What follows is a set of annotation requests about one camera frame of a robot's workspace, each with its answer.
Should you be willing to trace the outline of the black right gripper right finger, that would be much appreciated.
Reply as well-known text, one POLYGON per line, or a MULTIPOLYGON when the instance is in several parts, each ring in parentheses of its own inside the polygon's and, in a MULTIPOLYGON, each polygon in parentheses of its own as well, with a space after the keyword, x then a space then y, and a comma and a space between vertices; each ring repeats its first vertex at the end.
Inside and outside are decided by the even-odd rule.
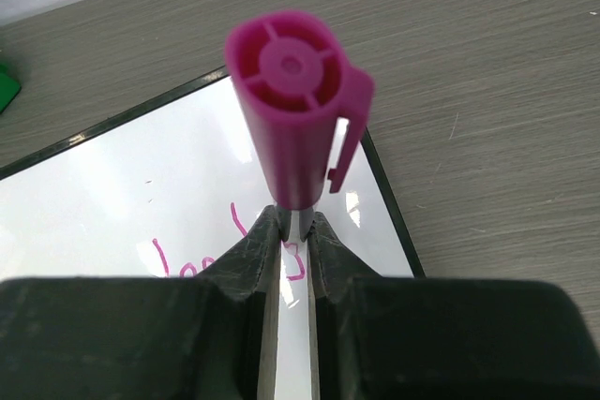
POLYGON ((307 249, 321 398, 598 397, 598 350, 559 287, 384 276, 322 214, 307 249))

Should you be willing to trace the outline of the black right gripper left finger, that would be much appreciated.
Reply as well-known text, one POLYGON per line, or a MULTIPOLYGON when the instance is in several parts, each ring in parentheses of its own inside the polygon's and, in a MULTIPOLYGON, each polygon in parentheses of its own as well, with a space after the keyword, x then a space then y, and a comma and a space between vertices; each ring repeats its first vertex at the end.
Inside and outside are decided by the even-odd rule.
POLYGON ((25 277, 1 285, 5 399, 271 399, 274 207, 192 277, 25 277))

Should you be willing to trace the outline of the white whiteboard with black frame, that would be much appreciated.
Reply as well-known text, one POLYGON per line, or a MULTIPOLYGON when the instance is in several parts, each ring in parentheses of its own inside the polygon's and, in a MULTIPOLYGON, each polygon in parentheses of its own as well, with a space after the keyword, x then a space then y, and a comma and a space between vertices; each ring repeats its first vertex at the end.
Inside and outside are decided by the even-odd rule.
MULTIPOLYGON (((365 131, 343 187, 316 205, 379 274, 423 276, 365 131)), ((1 282, 25 276, 193 276, 273 203, 224 68, 1 168, 1 282)), ((263 398, 317 399, 308 250, 281 245, 277 372, 263 398)))

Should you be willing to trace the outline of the white marker with pink cap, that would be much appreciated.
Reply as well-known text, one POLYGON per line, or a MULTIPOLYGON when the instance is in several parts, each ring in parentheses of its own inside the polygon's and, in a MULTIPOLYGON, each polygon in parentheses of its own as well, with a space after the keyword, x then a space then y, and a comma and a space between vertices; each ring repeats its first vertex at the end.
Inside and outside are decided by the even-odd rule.
POLYGON ((299 10, 238 24, 224 57, 281 236, 304 241, 323 187, 337 193, 344 183, 367 127, 374 80, 322 20, 299 10))

